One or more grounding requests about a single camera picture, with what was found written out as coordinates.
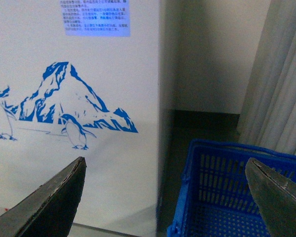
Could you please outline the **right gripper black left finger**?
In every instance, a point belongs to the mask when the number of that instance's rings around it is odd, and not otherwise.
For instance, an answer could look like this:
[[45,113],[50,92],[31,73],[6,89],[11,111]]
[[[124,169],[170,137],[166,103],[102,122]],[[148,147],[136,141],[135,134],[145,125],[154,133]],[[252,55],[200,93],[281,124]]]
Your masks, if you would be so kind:
[[84,187],[86,161],[78,157],[0,216],[0,237],[66,237]]

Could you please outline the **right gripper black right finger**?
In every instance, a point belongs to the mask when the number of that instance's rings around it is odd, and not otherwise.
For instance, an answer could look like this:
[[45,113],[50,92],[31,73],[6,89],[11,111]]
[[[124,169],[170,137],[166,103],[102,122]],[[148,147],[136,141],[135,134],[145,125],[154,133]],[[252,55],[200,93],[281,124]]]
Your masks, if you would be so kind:
[[296,237],[296,183],[255,158],[245,166],[254,202],[272,237]]

